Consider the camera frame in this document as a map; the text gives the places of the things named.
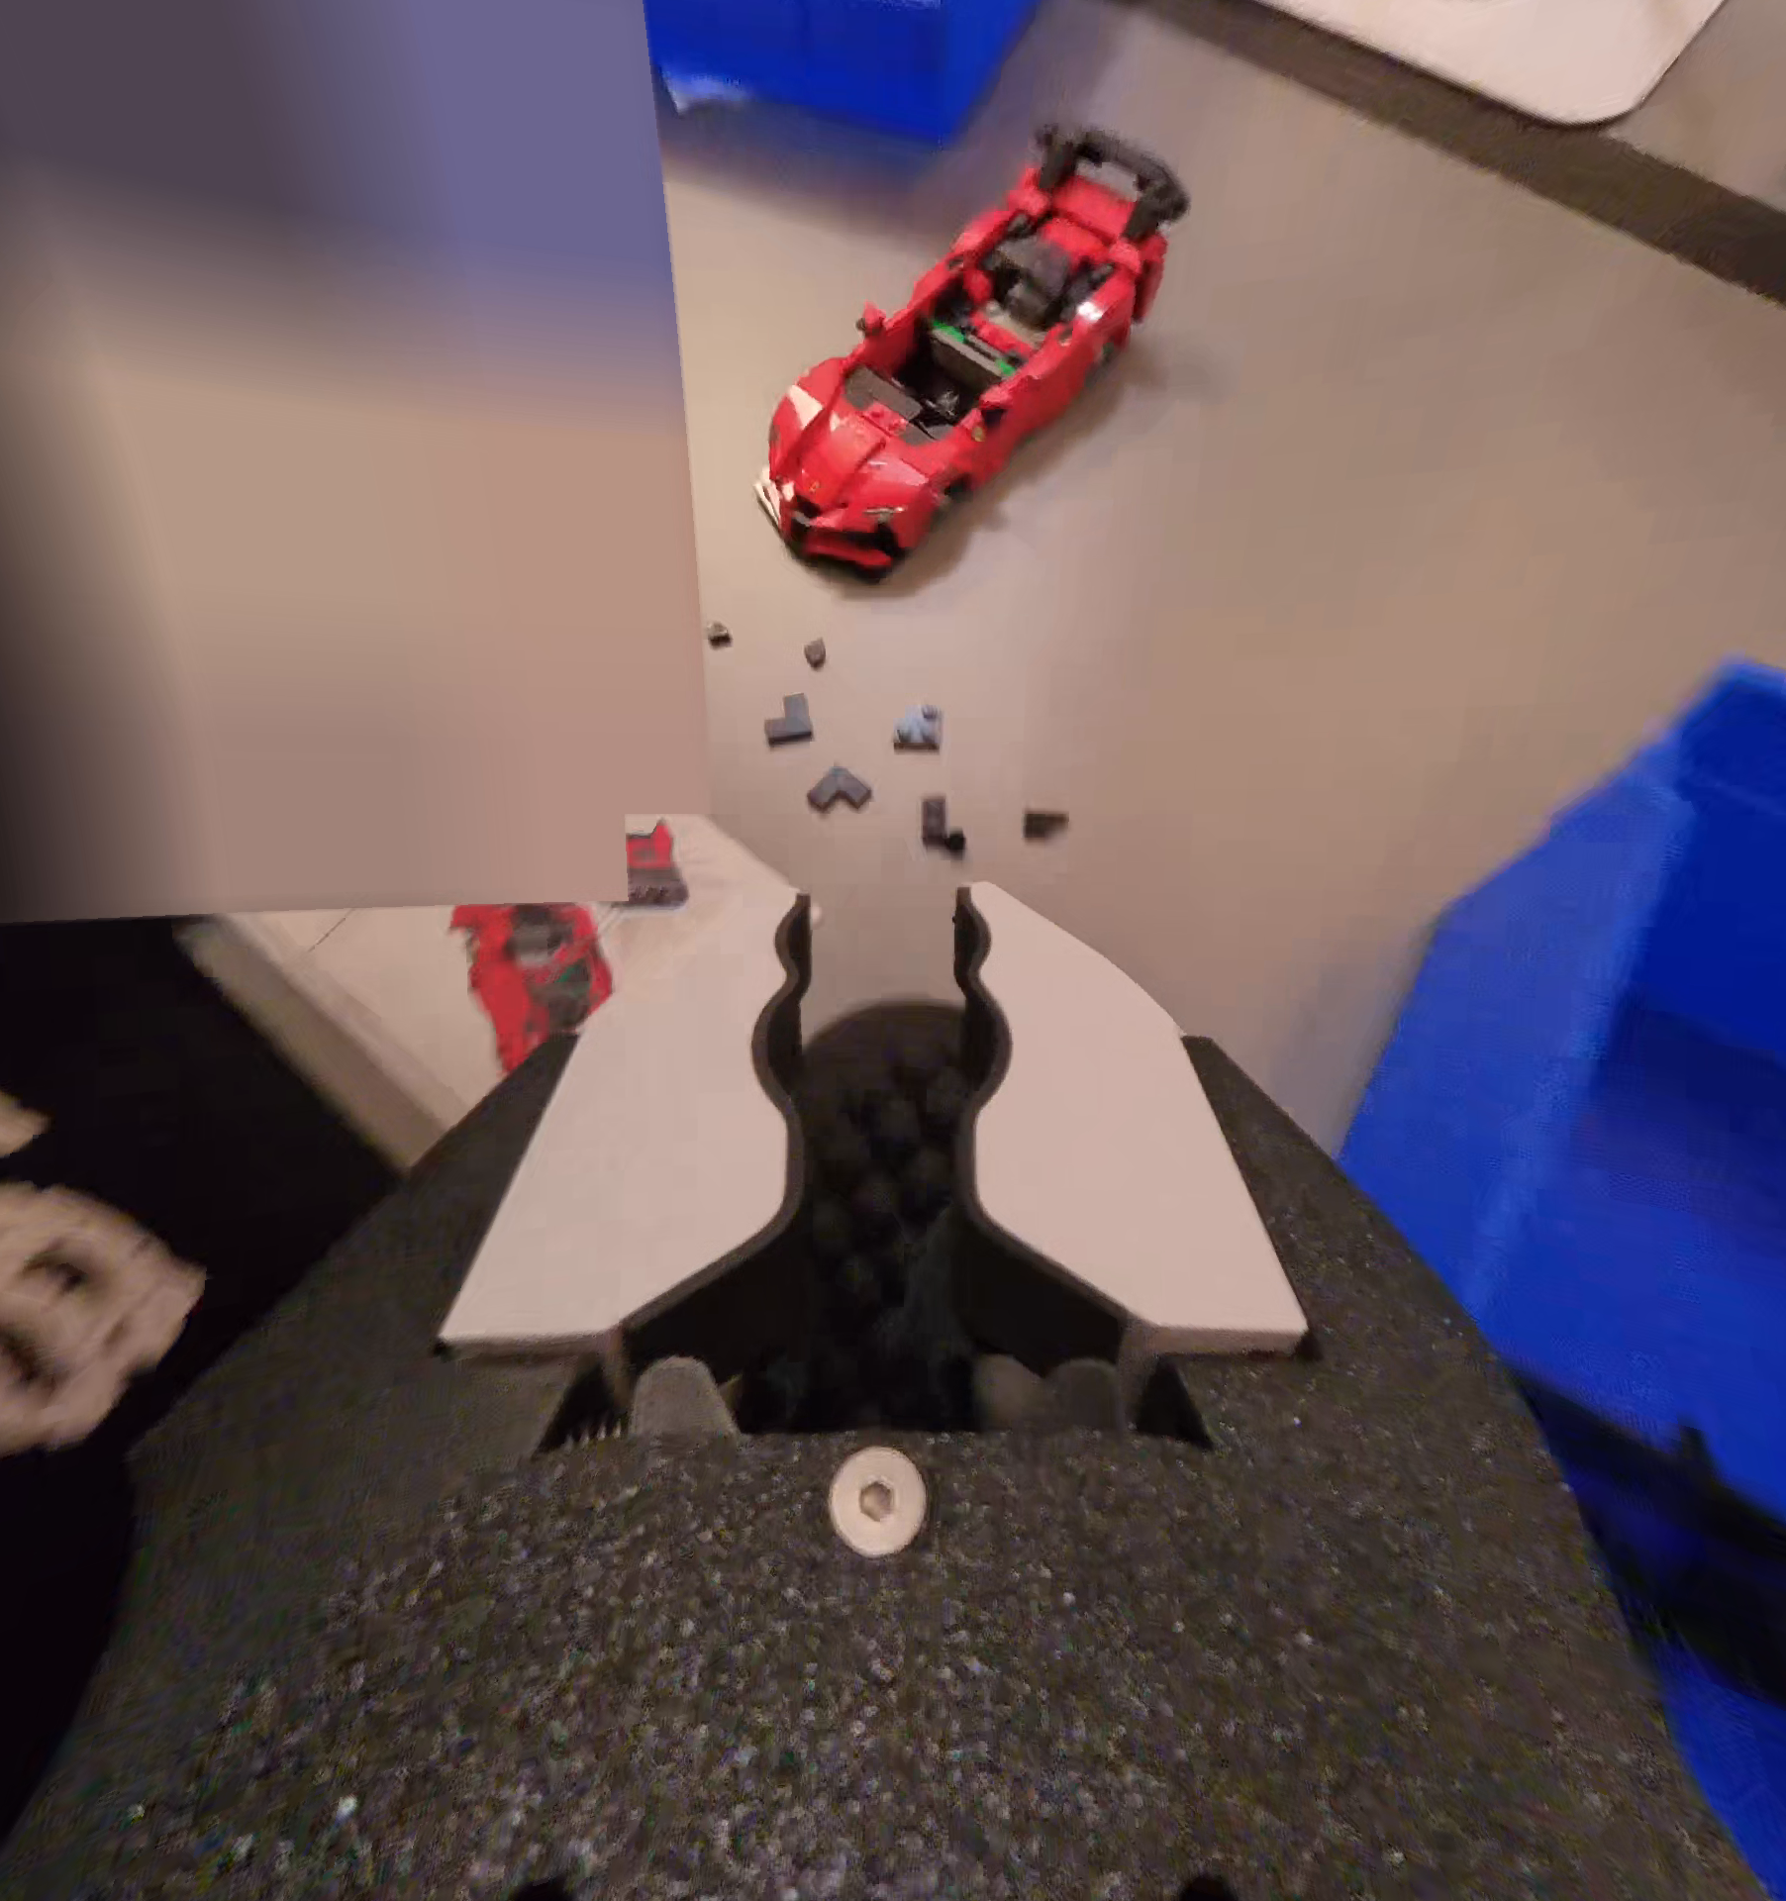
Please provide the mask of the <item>blue plastic storage bin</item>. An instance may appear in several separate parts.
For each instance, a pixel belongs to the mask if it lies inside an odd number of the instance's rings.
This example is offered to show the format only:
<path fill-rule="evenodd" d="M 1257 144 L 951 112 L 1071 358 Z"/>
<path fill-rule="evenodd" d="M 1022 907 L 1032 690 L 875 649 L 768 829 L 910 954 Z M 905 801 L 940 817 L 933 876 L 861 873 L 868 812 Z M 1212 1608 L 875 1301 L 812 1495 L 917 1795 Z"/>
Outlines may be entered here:
<path fill-rule="evenodd" d="M 1340 1166 L 1508 1366 L 1786 1895 L 1786 674 L 1719 672 L 1438 917 Z"/>
<path fill-rule="evenodd" d="M 1039 3 L 646 3 L 666 82 L 947 145 Z"/>

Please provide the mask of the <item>black egg-crate foam pad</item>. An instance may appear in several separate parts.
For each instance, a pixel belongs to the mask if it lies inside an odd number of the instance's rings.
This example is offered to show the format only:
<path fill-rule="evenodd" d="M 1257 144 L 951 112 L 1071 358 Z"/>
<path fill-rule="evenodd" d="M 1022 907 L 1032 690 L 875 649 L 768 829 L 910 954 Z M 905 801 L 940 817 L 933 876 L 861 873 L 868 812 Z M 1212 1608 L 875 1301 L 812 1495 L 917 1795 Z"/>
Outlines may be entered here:
<path fill-rule="evenodd" d="M 962 1010 L 879 1002 L 807 1050 L 809 1347 L 791 1422 L 812 1432 L 976 1427 L 976 1347 L 953 1303 Z"/>

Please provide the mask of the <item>cluster of small black lego pieces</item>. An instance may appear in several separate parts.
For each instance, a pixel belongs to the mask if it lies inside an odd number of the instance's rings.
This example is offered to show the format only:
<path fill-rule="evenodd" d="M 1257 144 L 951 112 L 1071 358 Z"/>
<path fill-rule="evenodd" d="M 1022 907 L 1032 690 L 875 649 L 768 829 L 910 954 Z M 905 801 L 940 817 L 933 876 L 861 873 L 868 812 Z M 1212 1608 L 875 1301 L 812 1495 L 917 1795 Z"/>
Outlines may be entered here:
<path fill-rule="evenodd" d="M 718 653 L 731 645 L 731 631 L 725 622 L 704 625 L 704 643 Z M 781 711 L 762 719 L 762 743 L 768 747 L 796 747 L 812 746 L 814 722 L 809 700 L 804 694 L 784 697 Z M 937 756 L 944 741 L 944 711 L 933 703 L 916 703 L 905 710 L 898 725 L 889 731 L 889 746 L 898 752 Z M 833 810 L 859 815 L 875 792 L 859 774 L 846 765 L 831 765 L 821 774 L 807 793 L 809 810 L 818 817 Z M 1026 810 L 1022 812 L 1022 839 L 1045 842 L 1058 839 L 1068 829 L 1068 812 L 1064 810 Z M 947 797 L 923 797 L 917 801 L 917 842 L 923 852 L 962 859 L 967 854 L 965 829 L 951 825 L 951 807 Z"/>

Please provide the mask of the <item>red lego sports car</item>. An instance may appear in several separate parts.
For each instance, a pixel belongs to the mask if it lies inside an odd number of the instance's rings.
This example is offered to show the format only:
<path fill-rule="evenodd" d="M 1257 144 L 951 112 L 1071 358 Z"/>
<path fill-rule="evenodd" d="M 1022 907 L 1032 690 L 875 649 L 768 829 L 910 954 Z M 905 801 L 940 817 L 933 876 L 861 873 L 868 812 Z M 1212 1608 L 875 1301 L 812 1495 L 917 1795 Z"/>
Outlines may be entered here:
<path fill-rule="evenodd" d="M 850 352 L 768 419 L 755 495 L 804 561 L 889 574 L 1114 366 L 1188 215 L 1176 170 L 1099 128 L 1040 126 L 1039 156 Z"/>

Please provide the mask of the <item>lego instruction booklet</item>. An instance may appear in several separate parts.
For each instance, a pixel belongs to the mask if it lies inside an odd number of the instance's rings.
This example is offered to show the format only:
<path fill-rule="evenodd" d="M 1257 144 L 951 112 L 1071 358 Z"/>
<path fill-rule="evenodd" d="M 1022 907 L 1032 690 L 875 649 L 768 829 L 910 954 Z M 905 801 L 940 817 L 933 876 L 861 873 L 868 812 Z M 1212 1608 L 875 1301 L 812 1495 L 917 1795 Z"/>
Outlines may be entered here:
<path fill-rule="evenodd" d="M 791 882 L 704 817 L 667 822 L 688 896 L 599 907 L 614 988 L 702 950 L 729 908 Z M 416 1166 L 502 1080 L 448 907 L 209 917 L 179 945 L 263 1042 L 393 1168 Z"/>

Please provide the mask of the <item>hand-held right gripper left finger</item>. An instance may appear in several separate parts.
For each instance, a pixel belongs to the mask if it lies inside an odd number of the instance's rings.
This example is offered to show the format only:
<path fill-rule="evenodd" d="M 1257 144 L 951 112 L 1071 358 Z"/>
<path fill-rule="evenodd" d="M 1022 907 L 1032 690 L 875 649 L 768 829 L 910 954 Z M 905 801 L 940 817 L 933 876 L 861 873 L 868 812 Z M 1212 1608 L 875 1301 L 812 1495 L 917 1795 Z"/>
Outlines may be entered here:
<path fill-rule="evenodd" d="M 453 1358 L 690 1360 L 727 1384 L 791 1351 L 807 1297 L 791 1103 L 812 902 L 738 890 L 716 928 L 585 1027 L 439 1326 Z"/>

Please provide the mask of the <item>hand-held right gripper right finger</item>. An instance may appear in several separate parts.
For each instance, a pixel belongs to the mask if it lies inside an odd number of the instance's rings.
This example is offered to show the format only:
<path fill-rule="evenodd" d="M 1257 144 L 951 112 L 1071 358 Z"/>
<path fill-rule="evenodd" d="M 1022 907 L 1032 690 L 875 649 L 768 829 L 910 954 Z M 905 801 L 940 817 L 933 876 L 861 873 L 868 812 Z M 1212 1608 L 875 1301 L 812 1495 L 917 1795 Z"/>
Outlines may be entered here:
<path fill-rule="evenodd" d="M 969 1329 L 1016 1360 L 1293 1354 L 1308 1319 L 1171 1014 L 1000 886 L 953 902 Z"/>

